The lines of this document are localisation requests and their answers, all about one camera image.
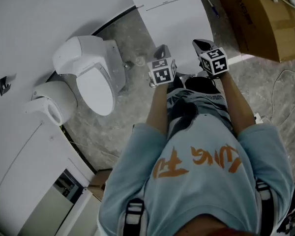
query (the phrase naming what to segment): white wall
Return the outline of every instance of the white wall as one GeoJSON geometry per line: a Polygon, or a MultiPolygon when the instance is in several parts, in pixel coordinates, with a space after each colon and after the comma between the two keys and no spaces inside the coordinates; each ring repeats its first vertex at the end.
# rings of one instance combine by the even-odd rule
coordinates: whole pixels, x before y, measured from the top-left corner
{"type": "Polygon", "coordinates": [[[132,5],[132,0],[0,0],[0,78],[16,74],[11,90],[0,97],[0,183],[10,168],[0,186],[0,230],[7,235],[19,232],[65,168],[81,181],[90,176],[76,170],[85,165],[49,124],[11,165],[40,125],[36,115],[22,113],[23,105],[53,72],[51,57],[62,42],[94,32],[132,5]]]}
{"type": "Polygon", "coordinates": [[[73,204],[51,186],[29,216],[19,236],[54,236],[72,207],[73,204]]]}
{"type": "Polygon", "coordinates": [[[92,195],[68,236],[94,236],[100,204],[101,202],[92,195]]]}

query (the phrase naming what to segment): light blue t-shirt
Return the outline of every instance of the light blue t-shirt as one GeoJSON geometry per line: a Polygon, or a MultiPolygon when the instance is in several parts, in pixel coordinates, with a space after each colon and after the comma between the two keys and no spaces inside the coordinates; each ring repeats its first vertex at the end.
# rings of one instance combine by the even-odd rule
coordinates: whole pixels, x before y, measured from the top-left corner
{"type": "Polygon", "coordinates": [[[167,141],[158,130],[137,124],[106,182],[98,221],[116,235],[120,214],[145,188],[147,235],[171,236],[200,214],[256,233],[255,178],[278,194],[279,221],[293,194],[292,172],[277,129],[256,124],[236,139],[221,120],[199,114],[167,141]]]}

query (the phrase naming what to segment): wall hook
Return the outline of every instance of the wall hook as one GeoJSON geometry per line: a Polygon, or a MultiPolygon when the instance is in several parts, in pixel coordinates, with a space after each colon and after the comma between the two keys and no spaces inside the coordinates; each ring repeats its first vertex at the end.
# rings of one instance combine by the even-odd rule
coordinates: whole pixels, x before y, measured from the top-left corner
{"type": "Polygon", "coordinates": [[[3,96],[11,88],[11,84],[6,84],[6,76],[0,79],[0,95],[3,96]]]}

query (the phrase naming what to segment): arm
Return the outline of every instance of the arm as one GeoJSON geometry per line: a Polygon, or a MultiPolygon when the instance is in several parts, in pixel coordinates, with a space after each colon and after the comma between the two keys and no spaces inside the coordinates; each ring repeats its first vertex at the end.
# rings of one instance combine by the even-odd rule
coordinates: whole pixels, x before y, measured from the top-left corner
{"type": "Polygon", "coordinates": [[[256,124],[242,131],[237,139],[249,157],[254,176],[278,195],[276,228],[289,210],[294,190],[292,170],[278,130],[272,124],[256,124]]]}
{"type": "Polygon", "coordinates": [[[98,222],[107,235],[116,235],[121,213],[142,189],[166,145],[167,85],[155,90],[147,123],[136,124],[128,144],[106,181],[98,222]]]}
{"type": "Polygon", "coordinates": [[[238,136],[245,128],[256,124],[254,114],[228,72],[223,74],[221,82],[225,92],[233,129],[238,136]]]}
{"type": "Polygon", "coordinates": [[[146,124],[156,128],[163,135],[167,135],[167,88],[163,84],[155,89],[151,109],[146,124]]]}

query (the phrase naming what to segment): toilet tank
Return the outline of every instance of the toilet tank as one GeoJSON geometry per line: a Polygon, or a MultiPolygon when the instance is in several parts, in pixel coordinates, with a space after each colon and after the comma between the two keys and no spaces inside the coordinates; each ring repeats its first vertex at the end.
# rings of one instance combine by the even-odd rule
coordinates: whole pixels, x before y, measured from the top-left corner
{"type": "Polygon", "coordinates": [[[58,74],[76,74],[74,62],[82,57],[82,48],[78,37],[73,37],[61,45],[53,56],[53,64],[58,74]]]}
{"type": "Polygon", "coordinates": [[[55,52],[53,64],[58,74],[79,76],[88,67],[100,63],[108,71],[105,41],[96,36],[78,36],[67,40],[55,52]]]}

